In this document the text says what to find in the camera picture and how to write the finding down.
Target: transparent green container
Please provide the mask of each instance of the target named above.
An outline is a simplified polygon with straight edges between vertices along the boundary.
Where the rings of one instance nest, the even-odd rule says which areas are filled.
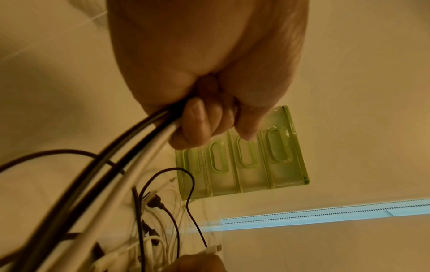
[[[274,108],[266,116],[256,140],[245,141],[230,129],[205,146],[176,151],[176,164],[195,178],[192,199],[309,183],[287,106]],[[191,179],[178,171],[178,181],[185,200]]]

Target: fingernail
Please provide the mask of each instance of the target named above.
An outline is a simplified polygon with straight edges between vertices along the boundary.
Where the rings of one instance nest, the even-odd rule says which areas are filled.
[[[194,104],[191,107],[191,110],[193,111],[194,118],[197,121],[203,122],[205,120],[205,117],[206,117],[205,104],[203,103],[202,100],[198,100],[196,104]]]

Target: black cable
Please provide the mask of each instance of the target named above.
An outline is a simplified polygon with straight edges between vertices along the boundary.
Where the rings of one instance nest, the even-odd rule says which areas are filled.
[[[162,209],[163,211],[165,211],[167,213],[167,215],[170,217],[170,219],[173,222],[173,225],[175,226],[176,229],[176,238],[178,240],[178,245],[177,245],[177,252],[176,252],[176,259],[179,259],[179,248],[180,248],[180,239],[179,239],[179,228],[178,228],[178,224],[176,223],[175,218],[173,217],[173,215],[171,214],[171,212],[166,208],[163,207]]]
[[[135,213],[136,213],[136,223],[138,225],[138,234],[139,234],[139,248],[140,248],[140,271],[141,272],[145,272],[145,247],[143,244],[143,229],[142,229],[142,225],[141,225],[141,204],[139,201],[139,196],[138,196],[138,190],[136,189],[136,186],[133,186],[131,188],[131,191],[133,193],[133,200],[134,200],[134,209],[135,209]]]
[[[76,237],[79,235],[80,233],[68,233],[66,234],[61,240],[62,241],[67,241],[67,240],[74,240],[76,239]],[[15,250],[14,252],[11,252],[9,254],[7,254],[6,256],[2,257],[0,259],[0,268],[2,268],[3,266],[13,262],[18,255],[21,252],[21,248]],[[105,255],[102,247],[100,246],[100,244],[97,242],[94,247],[93,247],[93,257],[95,260],[100,259],[101,257],[103,257]]]
[[[69,210],[85,190],[91,179],[98,173],[103,165],[112,157],[122,146],[131,138],[137,135],[141,130],[152,124],[154,121],[171,114],[169,110],[160,110],[145,120],[139,122],[131,129],[127,130],[109,146],[107,146],[81,174],[73,181],[68,189],[63,193],[54,207],[45,216],[42,223],[34,232],[32,237],[24,246],[18,259],[12,265],[10,272],[33,272],[37,270],[40,264],[47,258],[52,249],[57,245],[61,237],[68,232],[70,228],[63,228],[64,223],[69,218]]]
[[[10,162],[7,162],[0,166],[0,173],[8,170],[9,168],[12,168],[18,164],[22,164],[24,162],[27,162],[29,160],[45,157],[45,156],[51,156],[51,155],[61,155],[61,154],[75,154],[75,155],[82,155],[90,158],[97,158],[97,154],[91,153],[84,150],[79,149],[53,149],[53,150],[46,150],[46,151],[40,151],[32,154],[28,154],[19,158],[16,158],[14,160],[11,160]],[[111,160],[107,160],[106,164],[110,166],[115,166],[115,163]]]
[[[103,192],[103,190],[112,182],[118,175],[119,171],[124,168],[139,152],[148,144],[159,132],[171,124],[176,118],[168,117],[166,121],[157,126],[151,131],[144,139],[138,142],[130,151],[128,151],[99,181],[82,197],[82,199],[73,207],[67,215],[64,223],[57,229],[54,238],[47,241],[44,245],[44,254],[42,254],[40,264],[52,252],[55,246],[60,241],[61,237],[65,235],[73,225],[78,221],[87,208],[94,202],[94,200]]]
[[[190,192],[189,192],[189,195],[188,195],[188,198],[187,198],[187,202],[186,202],[186,204],[185,204],[185,207],[186,207],[186,209],[187,209],[187,213],[188,213],[189,217],[190,217],[190,218],[191,218],[191,220],[193,221],[194,225],[195,225],[195,226],[196,226],[196,228],[197,228],[198,233],[200,234],[200,237],[202,238],[203,244],[204,244],[204,245],[205,245],[205,247],[207,248],[206,240],[205,240],[205,238],[203,237],[202,231],[201,231],[201,230],[200,230],[200,228],[198,227],[198,224],[197,224],[196,220],[194,220],[194,217],[191,215],[191,212],[189,211],[189,207],[188,207],[188,205],[189,205],[189,200],[190,200],[190,198],[191,198],[191,195],[192,195],[192,194],[193,194],[193,192],[194,192],[194,187],[195,187],[195,184],[196,184],[196,181],[195,181],[195,179],[194,179],[193,175],[192,175],[188,170],[186,170],[186,169],[184,169],[184,168],[181,168],[181,167],[172,167],[172,168],[163,169],[163,170],[161,170],[161,171],[159,171],[159,172],[155,173],[155,175],[153,175],[153,176],[148,180],[148,182],[143,186],[142,190],[140,191],[140,194],[139,194],[139,200],[140,200],[140,201],[142,201],[142,199],[143,199],[143,195],[144,195],[145,191],[148,189],[148,186],[153,182],[153,180],[154,180],[156,177],[158,177],[158,176],[159,176],[159,175],[161,175],[162,173],[166,173],[166,172],[169,172],[169,171],[175,171],[175,170],[177,170],[177,171],[182,171],[182,172],[186,173],[187,175],[189,175],[189,176],[190,176],[190,178],[191,178],[191,182],[192,182],[192,184],[193,184],[193,185],[191,186],[191,190],[190,190]]]

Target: cable bundle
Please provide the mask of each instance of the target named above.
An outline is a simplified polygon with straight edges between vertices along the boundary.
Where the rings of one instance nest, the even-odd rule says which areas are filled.
[[[127,173],[125,173],[124,177],[116,184],[115,188],[111,191],[110,195],[103,203],[103,206],[99,209],[98,213],[89,223],[87,228],[76,237],[73,245],[70,246],[70,248],[49,269],[50,272],[76,271],[90,253],[92,246],[96,243],[96,238],[101,232],[104,222],[108,219],[108,215],[119,206],[125,194],[130,191],[132,186],[135,184],[135,181],[139,178],[141,171],[150,162],[153,156],[158,153],[159,149],[167,142],[170,135],[179,127],[179,116],[181,115],[182,107],[183,104],[178,104],[170,109],[161,110],[152,114],[145,120],[139,122],[123,133],[120,137],[108,145],[99,155],[76,150],[45,151],[28,155],[0,166],[1,173],[2,171],[7,170],[8,168],[21,162],[44,155],[79,154],[95,157],[73,181],[73,183],[60,197],[60,199],[55,203],[49,213],[45,216],[42,223],[20,251],[9,271],[36,271],[54,250],[56,245],[63,239],[67,232],[82,216],[85,210],[94,202],[94,200],[118,174],[124,174],[123,168],[127,166],[131,160],[135,159],[134,163],[127,170]],[[163,120],[163,122],[141,141],[139,141],[132,149],[130,149],[116,164],[110,161],[110,158],[115,153],[117,153],[129,140],[131,140],[150,124],[160,120]],[[105,175],[100,178],[100,180],[98,180],[98,182],[84,196],[81,197],[83,191],[105,164],[110,164],[112,168],[107,173],[105,173]],[[172,170],[181,170],[181,168],[167,169],[167,171]],[[140,231],[142,230],[142,226],[140,224],[140,211],[142,210],[141,203],[143,194],[148,185],[159,174],[161,173],[156,174],[144,186],[140,197],[137,196],[137,191],[135,191],[135,189],[133,190],[133,196],[135,200],[137,200],[135,203],[136,211],[138,211],[136,212],[136,218],[139,219],[137,222],[138,229]],[[187,200],[187,212],[192,218],[188,209],[188,203],[191,194],[192,190]],[[143,243],[143,236],[141,233],[139,235],[139,240],[141,240],[141,243]],[[145,255],[143,253],[143,245],[140,246],[140,250],[142,256],[142,271],[144,271]]]

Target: blue strip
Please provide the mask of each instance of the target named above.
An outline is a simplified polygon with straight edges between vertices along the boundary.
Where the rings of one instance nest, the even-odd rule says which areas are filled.
[[[204,232],[213,232],[239,229],[258,229],[423,214],[430,214],[430,199],[405,200],[227,218],[221,220],[221,225],[202,226],[201,230]]]

